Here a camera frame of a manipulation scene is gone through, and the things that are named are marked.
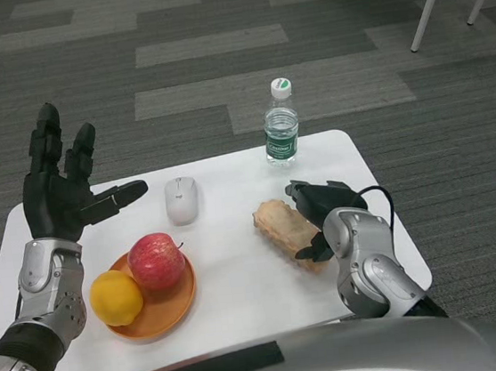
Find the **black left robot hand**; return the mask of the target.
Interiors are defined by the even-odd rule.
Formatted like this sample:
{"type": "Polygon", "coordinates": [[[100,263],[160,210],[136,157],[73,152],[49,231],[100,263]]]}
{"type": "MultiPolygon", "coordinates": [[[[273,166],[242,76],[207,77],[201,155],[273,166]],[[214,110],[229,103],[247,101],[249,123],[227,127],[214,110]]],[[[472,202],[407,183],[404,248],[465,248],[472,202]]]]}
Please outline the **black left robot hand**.
{"type": "Polygon", "coordinates": [[[61,118],[51,103],[41,107],[28,148],[31,164],[23,184],[23,206],[33,238],[77,242],[84,227],[107,220],[148,191],[145,181],[114,186],[99,194],[89,187],[96,131],[83,124],[67,150],[61,118]]]}

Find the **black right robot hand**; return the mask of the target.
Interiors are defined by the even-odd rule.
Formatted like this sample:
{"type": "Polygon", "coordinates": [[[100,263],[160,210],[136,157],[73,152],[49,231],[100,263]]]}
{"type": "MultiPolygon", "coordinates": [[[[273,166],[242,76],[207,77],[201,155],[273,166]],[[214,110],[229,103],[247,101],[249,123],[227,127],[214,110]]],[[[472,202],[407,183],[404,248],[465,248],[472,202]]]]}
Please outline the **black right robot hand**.
{"type": "Polygon", "coordinates": [[[358,197],[354,190],[340,181],[328,181],[326,185],[315,185],[294,180],[289,182],[285,191],[286,195],[295,202],[299,214],[319,230],[309,246],[296,252],[297,260],[323,262],[332,258],[334,252],[322,232],[324,220],[332,210],[338,207],[368,209],[368,204],[363,197],[358,197]]]}

